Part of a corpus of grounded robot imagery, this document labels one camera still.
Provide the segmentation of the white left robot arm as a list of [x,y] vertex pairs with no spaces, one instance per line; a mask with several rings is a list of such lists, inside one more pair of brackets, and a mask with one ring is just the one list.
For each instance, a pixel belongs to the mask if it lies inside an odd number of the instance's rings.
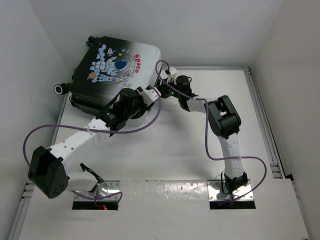
[[161,97],[156,87],[123,88],[84,127],[68,126],[77,132],[49,147],[39,146],[27,160],[28,179],[47,198],[54,199],[68,191],[80,195],[82,191],[94,192],[104,182],[95,171],[81,163],[81,172],[69,170],[73,161],[85,151],[112,135],[133,134],[137,130],[122,131],[128,120],[144,115]]

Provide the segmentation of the black white kids suitcase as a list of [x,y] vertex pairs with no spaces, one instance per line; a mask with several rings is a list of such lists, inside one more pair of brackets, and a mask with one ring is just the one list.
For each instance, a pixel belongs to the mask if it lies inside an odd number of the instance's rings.
[[[146,89],[157,81],[156,63],[161,59],[158,47],[113,37],[90,36],[87,52],[75,68],[68,83],[54,86],[57,95],[70,94],[73,107],[93,116],[120,90]],[[148,111],[126,124],[139,127]]]

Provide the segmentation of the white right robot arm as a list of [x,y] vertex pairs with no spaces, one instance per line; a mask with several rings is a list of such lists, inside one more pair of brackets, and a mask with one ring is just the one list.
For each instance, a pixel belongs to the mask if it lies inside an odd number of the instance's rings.
[[206,114],[205,137],[211,129],[218,137],[223,154],[225,182],[221,190],[225,195],[231,195],[248,182],[239,150],[241,118],[227,95],[213,99],[200,97],[192,92],[191,81],[186,75],[175,80],[159,77],[156,87],[162,98],[177,98],[183,110]]

